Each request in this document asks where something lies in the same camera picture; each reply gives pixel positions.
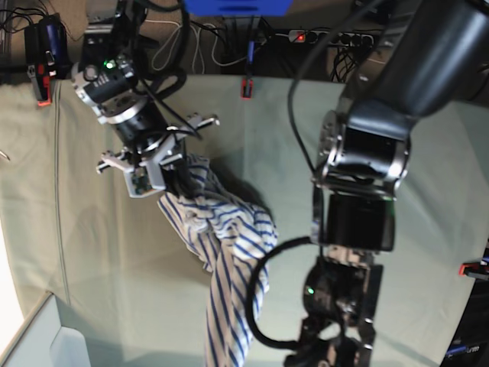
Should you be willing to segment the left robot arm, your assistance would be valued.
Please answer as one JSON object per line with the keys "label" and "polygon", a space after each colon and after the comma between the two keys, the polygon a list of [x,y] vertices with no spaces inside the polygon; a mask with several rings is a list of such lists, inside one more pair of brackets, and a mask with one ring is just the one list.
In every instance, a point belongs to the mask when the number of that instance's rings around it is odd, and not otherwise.
{"label": "left robot arm", "polygon": [[[398,1],[374,43],[386,63],[373,76],[356,69],[319,131],[311,165],[313,230],[278,245],[251,272],[245,317],[254,338],[284,349],[286,366],[368,366],[383,267],[391,252],[395,200],[409,170],[411,132],[454,96],[488,39],[486,1]],[[316,245],[304,282],[306,316],[296,340],[258,328],[251,303],[266,264],[280,253]]]}

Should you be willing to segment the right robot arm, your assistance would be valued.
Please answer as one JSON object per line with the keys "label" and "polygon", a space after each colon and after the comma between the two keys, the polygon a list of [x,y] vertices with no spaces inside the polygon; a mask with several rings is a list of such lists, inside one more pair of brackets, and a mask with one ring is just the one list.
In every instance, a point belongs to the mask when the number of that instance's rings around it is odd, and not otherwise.
{"label": "right robot arm", "polygon": [[[170,65],[151,73],[142,57],[151,40],[141,35],[148,10],[178,11],[183,34]],[[105,151],[98,174],[121,171],[128,194],[145,198],[170,192],[192,197],[197,186],[189,168],[185,140],[217,125],[215,115],[182,117],[165,100],[181,89],[186,72],[180,61],[189,38],[189,14],[182,1],[159,6],[151,1],[88,1],[80,62],[72,68],[77,96],[121,141],[119,152]]]}

